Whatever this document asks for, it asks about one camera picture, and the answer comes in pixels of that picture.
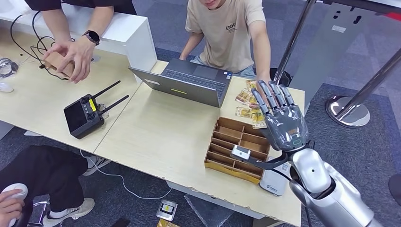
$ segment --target laptop touchpad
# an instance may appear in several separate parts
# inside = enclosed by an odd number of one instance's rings
[[[215,70],[215,69],[211,69],[211,68],[203,67],[203,66],[197,66],[195,69],[195,72],[193,72],[193,75],[197,76],[197,77],[215,79],[217,72],[218,72],[218,70]]]

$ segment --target robotic finger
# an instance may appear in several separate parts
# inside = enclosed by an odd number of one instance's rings
[[[294,104],[294,100],[290,94],[290,92],[288,91],[288,88],[282,84],[279,85],[280,90],[283,92],[284,97],[286,98],[286,101],[288,103],[288,105],[293,105]]]
[[[251,91],[252,91],[253,96],[255,96],[256,101],[258,102],[259,108],[261,109],[262,113],[264,115],[268,114],[269,113],[269,109],[267,108],[266,103],[262,99],[262,96],[259,93],[259,91],[256,90],[255,88],[252,88]]]
[[[267,87],[266,83],[263,80],[258,81],[259,86],[261,86],[267,101],[269,102],[270,108],[274,109],[277,108],[278,105],[276,103],[276,100],[274,99],[273,95],[270,92],[270,89]]]
[[[282,106],[286,105],[287,103],[286,103],[285,99],[283,98],[283,96],[281,95],[280,88],[273,81],[269,81],[269,86],[273,90],[274,95],[277,98],[277,101],[279,102],[279,106],[282,107]]]

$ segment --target controller screen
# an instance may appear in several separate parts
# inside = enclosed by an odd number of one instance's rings
[[[67,119],[67,125],[70,132],[75,131],[87,123],[87,118],[79,101],[64,109],[64,114],[65,118]]]

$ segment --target black pants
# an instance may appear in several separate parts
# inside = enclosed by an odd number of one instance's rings
[[[84,201],[78,181],[87,160],[73,152],[50,146],[30,146],[0,171],[0,192],[14,183],[28,188],[26,201],[50,195],[53,212],[80,206]]]

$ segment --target smartwatch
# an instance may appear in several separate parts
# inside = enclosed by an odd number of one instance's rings
[[[82,36],[86,36],[91,42],[96,44],[96,46],[99,45],[99,43],[100,43],[100,37],[94,31],[87,30]]]

